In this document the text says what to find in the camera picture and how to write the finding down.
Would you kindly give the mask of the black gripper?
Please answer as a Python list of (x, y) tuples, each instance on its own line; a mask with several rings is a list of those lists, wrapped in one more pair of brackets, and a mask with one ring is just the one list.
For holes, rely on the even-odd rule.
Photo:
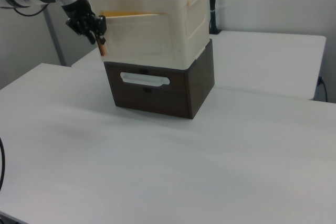
[(68, 16), (66, 25), (77, 35), (84, 35), (94, 45), (96, 40), (104, 44), (107, 30), (106, 17), (96, 16), (91, 10), (88, 0), (76, 0), (72, 4), (62, 6)]

